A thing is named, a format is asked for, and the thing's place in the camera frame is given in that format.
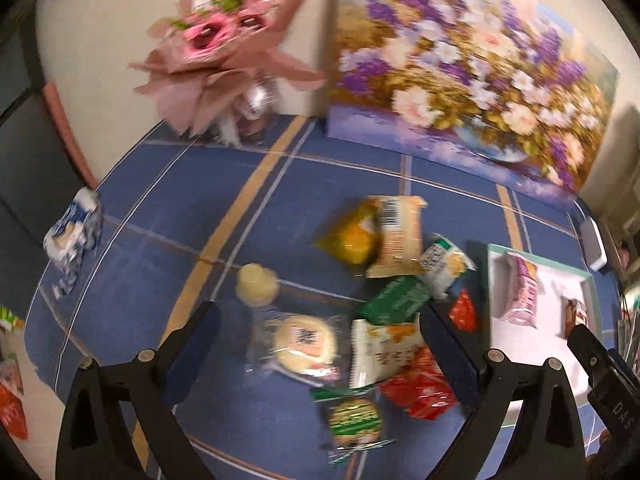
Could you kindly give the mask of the red brown snack packet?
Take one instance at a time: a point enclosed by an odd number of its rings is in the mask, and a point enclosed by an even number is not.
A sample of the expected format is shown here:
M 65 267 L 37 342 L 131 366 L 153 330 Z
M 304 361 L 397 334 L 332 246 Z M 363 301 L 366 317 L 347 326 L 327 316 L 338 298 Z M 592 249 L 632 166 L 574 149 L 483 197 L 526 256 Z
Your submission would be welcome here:
M 570 332 L 574 330 L 577 325 L 589 326 L 589 318 L 586 306 L 577 299 L 565 299 L 565 324 L 564 324 L 564 336 L 568 338 Z

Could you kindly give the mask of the purple pink snack packet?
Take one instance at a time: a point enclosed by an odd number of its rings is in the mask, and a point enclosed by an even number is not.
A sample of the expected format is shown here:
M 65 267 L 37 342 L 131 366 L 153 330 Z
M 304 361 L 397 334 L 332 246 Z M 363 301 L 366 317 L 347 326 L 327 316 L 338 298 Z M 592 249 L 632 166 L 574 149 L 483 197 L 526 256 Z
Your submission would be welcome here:
M 506 252 L 504 258 L 510 271 L 506 307 L 500 320 L 536 328 L 538 266 L 516 252 Z

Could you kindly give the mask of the green round biscuit packet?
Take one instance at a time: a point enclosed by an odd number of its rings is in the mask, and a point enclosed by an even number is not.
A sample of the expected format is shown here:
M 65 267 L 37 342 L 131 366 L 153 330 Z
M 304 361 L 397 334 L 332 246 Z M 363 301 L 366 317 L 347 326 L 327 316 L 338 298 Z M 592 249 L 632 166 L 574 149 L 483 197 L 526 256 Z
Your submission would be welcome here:
M 310 394 L 320 418 L 321 447 L 328 453 L 331 465 L 395 442 L 375 385 L 349 390 L 314 388 Z

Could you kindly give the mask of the white device on table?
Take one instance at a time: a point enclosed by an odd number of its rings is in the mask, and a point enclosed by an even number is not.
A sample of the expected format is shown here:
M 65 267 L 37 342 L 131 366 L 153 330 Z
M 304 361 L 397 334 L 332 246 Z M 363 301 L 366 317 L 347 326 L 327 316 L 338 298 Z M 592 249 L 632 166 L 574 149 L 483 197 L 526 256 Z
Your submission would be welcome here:
M 608 256 L 597 222 L 585 218 L 579 226 L 579 236 L 587 266 L 593 271 L 601 271 L 608 264 Z

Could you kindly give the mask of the red patterned snack packet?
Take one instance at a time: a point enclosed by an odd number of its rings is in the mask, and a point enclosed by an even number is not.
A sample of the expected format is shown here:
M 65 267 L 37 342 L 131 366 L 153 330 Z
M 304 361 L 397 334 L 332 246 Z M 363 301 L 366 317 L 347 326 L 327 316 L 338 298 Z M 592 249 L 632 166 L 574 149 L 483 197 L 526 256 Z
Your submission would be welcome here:
M 469 295 L 464 288 L 449 310 L 449 318 L 454 326 L 462 332 L 474 333 L 478 329 L 476 311 Z

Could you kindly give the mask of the dark green snack packet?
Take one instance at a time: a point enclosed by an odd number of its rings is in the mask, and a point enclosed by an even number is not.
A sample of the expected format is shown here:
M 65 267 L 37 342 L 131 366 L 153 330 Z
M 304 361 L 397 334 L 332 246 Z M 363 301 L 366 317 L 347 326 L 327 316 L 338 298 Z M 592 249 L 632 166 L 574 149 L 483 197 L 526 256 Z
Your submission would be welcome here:
M 415 276 L 398 276 L 359 311 L 374 325 L 393 325 L 412 321 L 431 294 Z

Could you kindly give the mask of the blue white snack packet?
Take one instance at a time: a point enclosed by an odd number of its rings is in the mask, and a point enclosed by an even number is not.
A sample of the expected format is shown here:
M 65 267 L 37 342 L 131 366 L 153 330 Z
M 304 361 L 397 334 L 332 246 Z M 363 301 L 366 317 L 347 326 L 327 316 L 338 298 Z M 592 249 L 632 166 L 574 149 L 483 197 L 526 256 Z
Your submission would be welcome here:
M 69 295 L 75 288 L 85 256 L 99 247 L 102 229 L 99 194 L 91 188 L 81 188 L 43 237 L 42 246 L 50 263 L 61 272 L 52 285 L 56 299 Z

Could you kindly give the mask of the white green small packet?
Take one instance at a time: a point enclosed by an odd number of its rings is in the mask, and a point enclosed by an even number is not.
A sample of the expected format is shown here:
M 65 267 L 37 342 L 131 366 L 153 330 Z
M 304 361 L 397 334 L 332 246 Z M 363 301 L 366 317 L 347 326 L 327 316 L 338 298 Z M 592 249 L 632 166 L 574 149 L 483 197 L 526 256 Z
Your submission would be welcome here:
M 439 233 L 433 233 L 428 238 L 418 263 L 418 279 L 436 300 L 445 300 L 448 290 L 458 278 L 468 271 L 476 270 L 468 255 Z

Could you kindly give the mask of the yellow jelly cup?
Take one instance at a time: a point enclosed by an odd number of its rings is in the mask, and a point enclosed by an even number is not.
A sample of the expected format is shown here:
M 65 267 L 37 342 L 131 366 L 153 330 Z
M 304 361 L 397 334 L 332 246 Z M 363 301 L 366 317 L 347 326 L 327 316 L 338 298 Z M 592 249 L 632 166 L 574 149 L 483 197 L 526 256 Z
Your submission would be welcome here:
M 268 306 L 276 299 L 279 290 L 277 274 L 258 263 L 247 263 L 236 276 L 236 296 L 252 308 Z

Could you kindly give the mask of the clear steamed cake packet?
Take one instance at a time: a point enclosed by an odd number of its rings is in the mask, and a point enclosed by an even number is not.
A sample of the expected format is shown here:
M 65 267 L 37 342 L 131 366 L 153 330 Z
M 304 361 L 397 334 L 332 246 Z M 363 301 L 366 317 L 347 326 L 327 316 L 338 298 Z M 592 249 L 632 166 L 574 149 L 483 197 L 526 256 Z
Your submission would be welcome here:
M 252 319 L 246 370 L 277 372 L 311 387 L 341 388 L 348 383 L 351 353 L 345 315 L 261 310 Z

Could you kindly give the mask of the blue striped tablecloth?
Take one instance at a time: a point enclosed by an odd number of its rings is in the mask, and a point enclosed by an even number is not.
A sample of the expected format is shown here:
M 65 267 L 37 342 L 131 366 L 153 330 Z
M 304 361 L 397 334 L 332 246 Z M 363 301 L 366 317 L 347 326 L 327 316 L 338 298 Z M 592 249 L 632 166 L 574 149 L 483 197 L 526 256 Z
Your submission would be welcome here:
M 277 274 L 285 311 L 355 313 L 380 285 L 319 248 L 322 233 L 363 198 L 426 200 L 422 228 L 471 257 L 490 244 L 568 266 L 584 265 L 584 204 L 559 211 L 465 172 L 407 155 L 333 140 L 323 122 L 280 118 L 262 144 L 226 150 L 175 139 L 157 126 L 99 187 L 101 243 L 67 296 L 44 272 L 26 322 L 26 352 L 39 378 L 66 398 L 76 368 L 131 360 L 156 346 L 186 310 L 213 299 L 220 332 L 198 380 L 177 408 L 198 457 L 221 479 L 422 479 L 463 422 L 460 408 L 432 422 L 383 408 L 389 446 L 331 465 L 309 389 L 245 365 L 250 311 L 235 293 L 247 263 Z

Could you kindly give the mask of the beige barcode snack packet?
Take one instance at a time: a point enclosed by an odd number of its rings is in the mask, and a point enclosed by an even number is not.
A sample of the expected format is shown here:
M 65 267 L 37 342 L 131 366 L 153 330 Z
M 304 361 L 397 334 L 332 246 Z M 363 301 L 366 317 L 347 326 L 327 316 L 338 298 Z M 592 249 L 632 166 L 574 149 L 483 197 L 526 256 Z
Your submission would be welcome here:
M 367 268 L 367 278 L 416 275 L 422 270 L 421 214 L 427 202 L 420 196 L 371 196 L 376 208 L 380 247 L 375 262 Z

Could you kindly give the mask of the yellow orange snack packet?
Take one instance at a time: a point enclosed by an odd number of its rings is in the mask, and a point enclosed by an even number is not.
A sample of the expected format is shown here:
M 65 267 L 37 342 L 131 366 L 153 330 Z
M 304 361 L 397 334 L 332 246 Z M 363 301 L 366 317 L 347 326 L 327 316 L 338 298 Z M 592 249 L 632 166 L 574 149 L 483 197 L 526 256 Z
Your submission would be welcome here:
M 316 246 L 348 266 L 366 266 L 378 253 L 380 244 L 377 213 L 375 201 L 365 198 L 335 222 Z

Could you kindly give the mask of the floral canvas painting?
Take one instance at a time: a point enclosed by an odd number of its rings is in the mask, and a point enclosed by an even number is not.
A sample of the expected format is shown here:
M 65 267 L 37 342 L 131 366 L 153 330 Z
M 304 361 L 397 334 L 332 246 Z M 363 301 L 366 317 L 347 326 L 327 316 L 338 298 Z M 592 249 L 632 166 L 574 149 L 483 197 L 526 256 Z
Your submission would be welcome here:
M 337 0 L 331 138 L 573 205 L 618 73 L 537 0 Z

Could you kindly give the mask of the pink paper flower bouquet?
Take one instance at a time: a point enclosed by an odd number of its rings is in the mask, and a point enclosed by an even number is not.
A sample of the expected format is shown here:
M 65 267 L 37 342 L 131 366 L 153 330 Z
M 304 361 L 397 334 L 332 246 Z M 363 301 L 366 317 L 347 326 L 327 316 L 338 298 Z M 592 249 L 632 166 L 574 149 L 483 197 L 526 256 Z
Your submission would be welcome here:
M 278 80 L 299 91 L 324 83 L 321 72 L 280 49 L 304 1 L 180 1 L 177 15 L 149 28 L 157 45 L 134 64 L 148 76 L 134 91 L 152 99 L 179 136 L 213 131 L 236 148 L 266 128 Z

